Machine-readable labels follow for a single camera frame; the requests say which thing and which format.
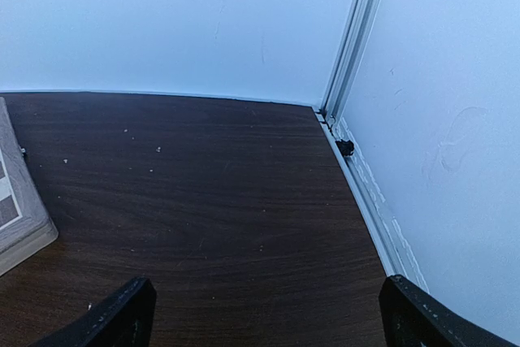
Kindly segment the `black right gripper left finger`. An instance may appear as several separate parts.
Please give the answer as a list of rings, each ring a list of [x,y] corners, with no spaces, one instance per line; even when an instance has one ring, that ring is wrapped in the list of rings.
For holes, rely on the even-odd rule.
[[[135,277],[67,326],[34,346],[148,346],[157,293],[150,279]]]

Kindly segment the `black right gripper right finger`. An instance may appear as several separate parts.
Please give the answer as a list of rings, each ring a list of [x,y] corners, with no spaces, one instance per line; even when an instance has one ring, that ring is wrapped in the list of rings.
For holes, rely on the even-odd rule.
[[[511,346],[462,318],[403,275],[383,282],[379,307],[387,346]]]

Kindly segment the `wooden chess board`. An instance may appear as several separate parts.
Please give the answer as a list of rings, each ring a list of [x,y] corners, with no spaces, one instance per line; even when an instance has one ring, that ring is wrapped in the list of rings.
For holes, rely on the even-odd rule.
[[[1,273],[55,241],[59,232],[41,200],[1,100]]]

